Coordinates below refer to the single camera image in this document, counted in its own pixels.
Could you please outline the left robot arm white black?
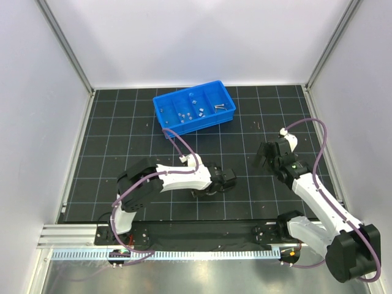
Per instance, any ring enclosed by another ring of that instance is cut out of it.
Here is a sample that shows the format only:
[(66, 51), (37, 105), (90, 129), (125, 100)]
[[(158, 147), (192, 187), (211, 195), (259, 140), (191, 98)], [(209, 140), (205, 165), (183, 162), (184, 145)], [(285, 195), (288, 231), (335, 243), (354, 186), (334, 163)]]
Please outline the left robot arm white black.
[(113, 232), (129, 233), (136, 214), (164, 192), (188, 190), (199, 198), (224, 193), (236, 185), (237, 177), (230, 168), (223, 170), (215, 163), (204, 163), (198, 154), (179, 159), (183, 166), (169, 167), (147, 157), (118, 176), (115, 211), (110, 217)]

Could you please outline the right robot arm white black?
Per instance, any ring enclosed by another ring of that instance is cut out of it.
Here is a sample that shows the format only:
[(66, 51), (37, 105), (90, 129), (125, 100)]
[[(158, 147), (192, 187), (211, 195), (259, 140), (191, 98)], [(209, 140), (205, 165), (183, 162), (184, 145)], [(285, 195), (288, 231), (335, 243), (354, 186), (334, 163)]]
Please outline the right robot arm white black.
[(318, 226), (297, 210), (277, 217), (277, 234), (283, 239), (306, 243), (323, 257), (331, 275), (338, 282), (362, 279), (381, 270), (380, 232), (352, 216), (325, 189), (309, 165), (293, 152), (295, 137), (286, 135), (262, 142), (254, 166), (264, 165), (280, 182), (299, 196), (322, 223)]

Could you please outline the blue plastic compartment bin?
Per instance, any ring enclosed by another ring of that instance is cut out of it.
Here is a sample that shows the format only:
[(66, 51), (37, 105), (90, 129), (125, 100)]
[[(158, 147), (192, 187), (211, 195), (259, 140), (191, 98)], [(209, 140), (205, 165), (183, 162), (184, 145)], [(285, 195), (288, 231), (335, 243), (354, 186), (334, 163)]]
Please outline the blue plastic compartment bin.
[[(220, 104), (224, 104), (226, 110), (214, 108)], [(233, 99), (220, 80), (156, 96), (153, 105), (161, 127), (171, 129), (178, 135), (229, 122), (236, 111)], [(204, 112), (201, 112), (204, 117), (198, 116), (199, 108), (204, 108)], [(192, 119), (187, 117), (187, 113), (191, 114)]]

